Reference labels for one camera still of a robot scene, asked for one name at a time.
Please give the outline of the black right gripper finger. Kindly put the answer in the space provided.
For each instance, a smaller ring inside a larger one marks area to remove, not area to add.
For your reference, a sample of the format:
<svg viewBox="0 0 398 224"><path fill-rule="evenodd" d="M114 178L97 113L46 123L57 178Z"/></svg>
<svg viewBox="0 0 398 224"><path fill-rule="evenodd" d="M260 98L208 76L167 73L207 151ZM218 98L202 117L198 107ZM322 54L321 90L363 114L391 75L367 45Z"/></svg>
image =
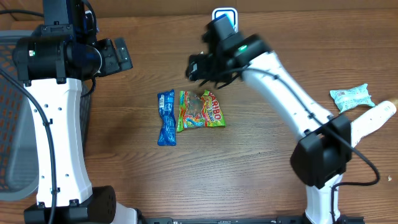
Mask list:
<svg viewBox="0 0 398 224"><path fill-rule="evenodd" d="M190 63L186 69L185 75L190 81L197 81L197 64Z"/></svg>
<svg viewBox="0 0 398 224"><path fill-rule="evenodd" d="M188 58L188 66L189 67L194 67L195 65L199 66L200 64L202 64L203 61L204 61L203 54L191 55Z"/></svg>

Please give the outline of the green Haribo gummy bag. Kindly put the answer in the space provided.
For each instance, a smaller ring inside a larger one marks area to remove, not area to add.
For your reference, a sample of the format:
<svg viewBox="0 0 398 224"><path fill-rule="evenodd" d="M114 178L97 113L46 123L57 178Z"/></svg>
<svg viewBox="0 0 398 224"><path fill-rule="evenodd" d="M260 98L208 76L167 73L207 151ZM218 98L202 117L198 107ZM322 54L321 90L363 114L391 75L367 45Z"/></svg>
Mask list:
<svg viewBox="0 0 398 224"><path fill-rule="evenodd" d="M177 131L226 126L216 96L205 90L201 97L192 91L180 91Z"/></svg>

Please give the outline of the blue snack packet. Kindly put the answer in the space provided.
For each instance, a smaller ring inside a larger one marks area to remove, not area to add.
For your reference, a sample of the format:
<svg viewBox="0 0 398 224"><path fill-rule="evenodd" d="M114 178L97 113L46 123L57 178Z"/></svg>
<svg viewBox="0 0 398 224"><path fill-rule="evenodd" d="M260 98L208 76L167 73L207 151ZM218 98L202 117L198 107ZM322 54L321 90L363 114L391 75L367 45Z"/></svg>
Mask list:
<svg viewBox="0 0 398 224"><path fill-rule="evenodd" d="M176 121L174 115L175 91L170 90L157 95L159 103L159 115L162 127L157 141L159 146L175 146Z"/></svg>

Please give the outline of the teal snack packet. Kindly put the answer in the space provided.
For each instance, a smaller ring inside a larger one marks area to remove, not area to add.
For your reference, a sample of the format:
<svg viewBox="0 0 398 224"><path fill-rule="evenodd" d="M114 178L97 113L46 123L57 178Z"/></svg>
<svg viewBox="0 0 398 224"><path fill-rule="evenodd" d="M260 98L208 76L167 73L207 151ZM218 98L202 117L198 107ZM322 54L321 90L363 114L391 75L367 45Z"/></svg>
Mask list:
<svg viewBox="0 0 398 224"><path fill-rule="evenodd" d="M351 110L359 105L367 105L374 107L375 104L371 100L368 92L368 84L364 83L360 86L349 90L330 90L330 96L340 113Z"/></svg>

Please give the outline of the white tube with gold cap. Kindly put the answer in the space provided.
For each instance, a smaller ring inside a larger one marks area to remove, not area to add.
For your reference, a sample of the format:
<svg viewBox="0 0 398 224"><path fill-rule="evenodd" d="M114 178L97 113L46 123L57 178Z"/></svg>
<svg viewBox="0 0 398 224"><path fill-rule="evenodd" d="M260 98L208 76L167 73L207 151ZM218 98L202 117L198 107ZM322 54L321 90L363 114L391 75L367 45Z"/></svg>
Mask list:
<svg viewBox="0 0 398 224"><path fill-rule="evenodd" d="M355 147L362 138L380 129L397 113L397 98L386 100L374 106L351 122L351 146Z"/></svg>

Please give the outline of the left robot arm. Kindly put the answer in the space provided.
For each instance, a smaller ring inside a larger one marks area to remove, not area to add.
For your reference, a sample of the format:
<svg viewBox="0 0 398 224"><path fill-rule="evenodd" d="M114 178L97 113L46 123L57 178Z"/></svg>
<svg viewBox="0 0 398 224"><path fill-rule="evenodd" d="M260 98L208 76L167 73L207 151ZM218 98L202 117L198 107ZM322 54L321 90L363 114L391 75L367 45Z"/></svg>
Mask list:
<svg viewBox="0 0 398 224"><path fill-rule="evenodd" d="M129 223L138 214L114 189L92 186L83 158L80 103L83 83L132 68L125 41L98 40L88 1L47 0L44 23L13 51L16 86L32 110L39 185L26 223Z"/></svg>

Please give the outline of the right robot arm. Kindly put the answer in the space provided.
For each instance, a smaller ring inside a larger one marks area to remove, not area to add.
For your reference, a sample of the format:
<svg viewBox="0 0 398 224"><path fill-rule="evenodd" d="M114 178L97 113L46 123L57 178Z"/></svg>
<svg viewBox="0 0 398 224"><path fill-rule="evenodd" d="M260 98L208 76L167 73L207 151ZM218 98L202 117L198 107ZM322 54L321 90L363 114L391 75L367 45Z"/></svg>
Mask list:
<svg viewBox="0 0 398 224"><path fill-rule="evenodd" d="M297 141L290 164L305 184L305 223L338 223L338 184L352 158L351 122L333 116L289 75L276 52L257 34L244 37L226 15L214 18L203 35L207 54L191 55L186 76L215 82L235 79L258 91L284 120Z"/></svg>

